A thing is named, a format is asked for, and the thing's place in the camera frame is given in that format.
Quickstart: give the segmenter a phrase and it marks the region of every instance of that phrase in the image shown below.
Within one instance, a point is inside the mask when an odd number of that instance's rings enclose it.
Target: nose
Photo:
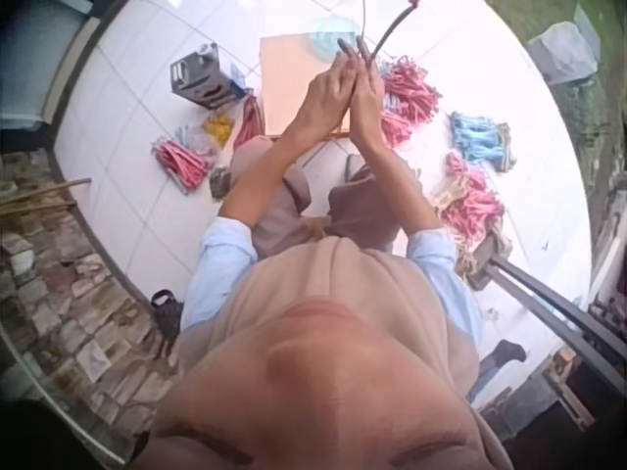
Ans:
[[[371,390],[379,382],[378,361],[365,344],[333,332],[314,332],[274,347],[266,373],[284,403],[337,443],[356,426],[366,425],[370,394],[363,388]]]

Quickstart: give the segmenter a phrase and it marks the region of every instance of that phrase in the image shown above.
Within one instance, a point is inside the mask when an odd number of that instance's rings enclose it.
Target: sandal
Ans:
[[[180,333],[180,317],[183,314],[183,304],[176,300],[171,291],[163,289],[153,296],[150,305],[153,308],[153,320],[163,337],[155,356],[155,360],[157,360],[161,357],[165,344],[168,344],[166,355],[171,353],[176,338]]]

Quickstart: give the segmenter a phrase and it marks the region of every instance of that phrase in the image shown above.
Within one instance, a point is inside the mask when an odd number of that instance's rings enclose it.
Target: woman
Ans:
[[[454,243],[384,143],[383,84],[359,45],[280,139],[233,156],[183,312],[184,375],[137,468],[510,468],[464,399],[481,321]],[[348,109],[366,165],[331,191],[313,241],[295,161]],[[408,258],[386,253],[399,228]]]

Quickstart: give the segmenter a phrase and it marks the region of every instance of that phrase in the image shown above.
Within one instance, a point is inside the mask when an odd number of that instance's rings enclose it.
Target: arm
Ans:
[[[411,235],[408,259],[427,278],[444,313],[475,345],[479,345],[483,318],[470,290],[455,274],[457,249],[447,230],[422,230]]]
[[[289,166],[342,121],[355,83],[357,61],[338,53],[312,83],[303,106],[278,141],[244,172],[219,215],[253,227],[269,206]]]
[[[343,46],[347,54],[356,54]],[[369,53],[358,40],[362,56]],[[375,67],[358,62],[351,101],[351,140],[370,165],[385,198],[409,238],[407,258],[424,274],[445,314],[478,344],[483,320],[470,291],[455,274],[455,242],[422,194],[420,184],[399,157],[387,148],[381,131],[384,86]]]
[[[441,228],[442,222],[422,194],[421,185],[401,159],[383,142],[375,145],[360,151],[408,237],[420,230]]]
[[[312,81],[303,106],[281,138],[232,188],[203,240],[181,331],[218,314],[234,286],[257,262],[251,227],[264,214],[289,166],[341,121],[351,99],[356,66],[355,60],[339,54],[331,69]]]
[[[351,57],[357,56],[347,44],[341,46]],[[366,69],[365,63],[370,55],[360,38],[358,46],[363,59],[358,59],[355,94],[351,101],[351,140],[370,165],[390,208],[408,237],[419,230],[440,228],[442,223],[422,194],[421,185],[383,141],[383,80],[374,63],[369,70]]]

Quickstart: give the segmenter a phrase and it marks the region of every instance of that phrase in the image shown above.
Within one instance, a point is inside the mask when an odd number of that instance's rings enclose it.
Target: red wire bundle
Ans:
[[[233,142],[233,150],[236,150],[240,145],[245,144],[253,137],[264,134],[264,118],[257,104],[257,98],[255,98],[253,93],[249,93],[244,101],[242,128]]]
[[[430,122],[438,112],[440,94],[424,82],[426,75],[426,70],[403,56],[383,76],[385,92],[393,105],[383,116],[382,127],[393,147],[410,139],[412,126]]]
[[[391,147],[396,147],[411,137],[410,122],[391,111],[385,110],[381,115],[381,129]]]
[[[458,152],[447,155],[447,175],[461,179],[466,195],[442,211],[442,219],[453,226],[470,243],[486,236],[489,224],[505,213],[497,195],[488,188],[480,169],[469,167]]]
[[[211,169],[209,162],[172,140],[158,140],[153,155],[187,189],[196,189]]]

